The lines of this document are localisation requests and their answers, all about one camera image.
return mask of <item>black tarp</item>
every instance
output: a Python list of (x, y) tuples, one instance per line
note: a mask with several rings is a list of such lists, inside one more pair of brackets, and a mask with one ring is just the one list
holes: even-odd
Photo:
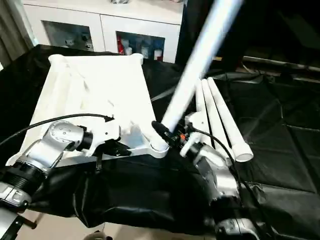
[[(38, 45), (0, 71), (0, 140), (29, 124), (52, 54), (97, 53)], [(153, 60), (146, 60), (142, 68), (151, 98), (176, 85), (182, 73), (174, 64)], [(320, 85), (265, 75), (209, 75), (221, 79), (216, 83), (254, 153), (253, 160), (237, 167), (274, 230), (282, 239), (320, 239)], [(171, 97), (152, 103), (157, 120)], [(2, 165), (19, 150), (23, 138), (1, 148)], [(87, 227), (112, 222), (189, 234), (208, 232), (199, 175), (174, 150), (163, 159), (145, 155), (105, 161), (100, 174), (94, 169), (94, 163), (54, 169), (31, 207), (77, 216)], [(246, 194), (243, 201), (259, 213)]]

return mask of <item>red bottle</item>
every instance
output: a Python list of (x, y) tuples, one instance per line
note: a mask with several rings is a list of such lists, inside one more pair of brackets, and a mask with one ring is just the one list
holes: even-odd
[(118, 45), (118, 53), (119, 54), (125, 54), (125, 49), (124, 49), (124, 46), (121, 43), (121, 37), (120, 36), (116, 37), (116, 43)]

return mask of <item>pipe end cap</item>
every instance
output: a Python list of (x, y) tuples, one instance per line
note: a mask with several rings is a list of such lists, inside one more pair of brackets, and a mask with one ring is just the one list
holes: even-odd
[(232, 151), (234, 153), (235, 160), (240, 163), (247, 162), (254, 157), (250, 146), (246, 142), (233, 145)]

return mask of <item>curtain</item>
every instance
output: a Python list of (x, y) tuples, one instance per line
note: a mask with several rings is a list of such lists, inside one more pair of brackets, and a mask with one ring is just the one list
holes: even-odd
[(34, 46), (21, 0), (0, 0), (0, 63), (5, 67)]

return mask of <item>orange component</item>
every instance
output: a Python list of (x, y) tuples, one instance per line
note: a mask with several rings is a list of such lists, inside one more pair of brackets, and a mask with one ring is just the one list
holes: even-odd
[(183, 141), (185, 141), (185, 140), (186, 140), (186, 136), (185, 136), (185, 135), (183, 135), (182, 133), (180, 134), (180, 138), (181, 138)]

